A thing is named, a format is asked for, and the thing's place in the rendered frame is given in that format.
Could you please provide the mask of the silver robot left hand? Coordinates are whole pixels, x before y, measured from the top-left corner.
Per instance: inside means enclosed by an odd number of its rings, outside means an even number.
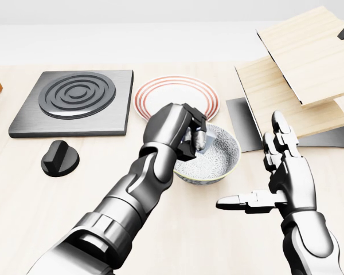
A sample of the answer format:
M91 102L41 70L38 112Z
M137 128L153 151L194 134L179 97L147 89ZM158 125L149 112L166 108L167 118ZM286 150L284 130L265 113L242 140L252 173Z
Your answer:
M170 103L147 122L142 150L169 148L178 160L188 161L206 147L206 116L189 104Z

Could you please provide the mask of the silver robot right hand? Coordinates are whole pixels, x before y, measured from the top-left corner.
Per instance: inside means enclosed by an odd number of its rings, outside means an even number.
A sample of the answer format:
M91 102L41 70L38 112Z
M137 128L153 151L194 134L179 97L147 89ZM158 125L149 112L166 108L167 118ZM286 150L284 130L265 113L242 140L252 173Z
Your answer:
M280 111L272 114L272 127L273 134L263 135L264 166L271 173L269 189L221 198L216 202L218 209L261 214L277 208L282 217L316 210L313 176L306 158L298 151L293 128Z

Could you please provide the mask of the patterned white bowl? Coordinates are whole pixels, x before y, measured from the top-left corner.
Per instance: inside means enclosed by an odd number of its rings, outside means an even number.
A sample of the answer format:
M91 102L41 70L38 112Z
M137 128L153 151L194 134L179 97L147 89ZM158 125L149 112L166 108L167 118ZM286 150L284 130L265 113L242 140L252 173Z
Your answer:
M214 139L204 153L187 162L178 160L174 173L185 182L197 185L216 183L230 174L238 165L241 147L235 137L223 128L208 123L207 135Z

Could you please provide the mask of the white plate with red rings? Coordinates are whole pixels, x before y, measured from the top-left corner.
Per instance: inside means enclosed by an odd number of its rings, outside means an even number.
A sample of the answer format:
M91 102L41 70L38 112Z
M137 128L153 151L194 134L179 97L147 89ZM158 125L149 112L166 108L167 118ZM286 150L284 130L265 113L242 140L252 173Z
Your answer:
M220 109L217 92L206 82L190 76L167 75L143 84L133 99L134 109L145 120L169 103L189 104L211 120Z

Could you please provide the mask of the dark grey flat panel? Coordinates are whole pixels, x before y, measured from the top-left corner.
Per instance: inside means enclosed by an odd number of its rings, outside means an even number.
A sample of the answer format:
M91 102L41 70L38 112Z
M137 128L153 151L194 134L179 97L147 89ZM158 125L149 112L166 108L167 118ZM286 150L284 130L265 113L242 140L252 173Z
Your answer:
M246 99L243 97L231 99L227 100L226 104L242 152L262 150L261 134L256 127ZM344 127L302 137L299 139L299 146L344 148Z

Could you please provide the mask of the flat dark stove plate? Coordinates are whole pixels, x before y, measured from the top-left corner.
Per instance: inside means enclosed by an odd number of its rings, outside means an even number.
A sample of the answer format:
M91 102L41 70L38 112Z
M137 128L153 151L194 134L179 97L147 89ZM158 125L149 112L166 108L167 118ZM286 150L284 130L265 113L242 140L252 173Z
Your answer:
M9 127L11 138L123 136L132 70L43 72Z

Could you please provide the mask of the round black stove knob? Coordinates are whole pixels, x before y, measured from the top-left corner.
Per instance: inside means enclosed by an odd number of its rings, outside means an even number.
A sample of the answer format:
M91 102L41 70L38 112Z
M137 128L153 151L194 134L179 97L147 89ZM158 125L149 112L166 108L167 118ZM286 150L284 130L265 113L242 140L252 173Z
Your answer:
M63 140L55 140L41 160L41 168L49 176L60 177L71 173L79 164L77 151Z

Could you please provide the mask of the pale wooden slat rack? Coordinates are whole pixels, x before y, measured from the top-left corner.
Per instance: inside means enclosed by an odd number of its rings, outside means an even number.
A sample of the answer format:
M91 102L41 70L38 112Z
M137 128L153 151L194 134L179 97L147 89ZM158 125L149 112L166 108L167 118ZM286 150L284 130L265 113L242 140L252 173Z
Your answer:
M344 22L315 9L258 32L268 55L237 67L260 133L283 113L298 137L344 126Z

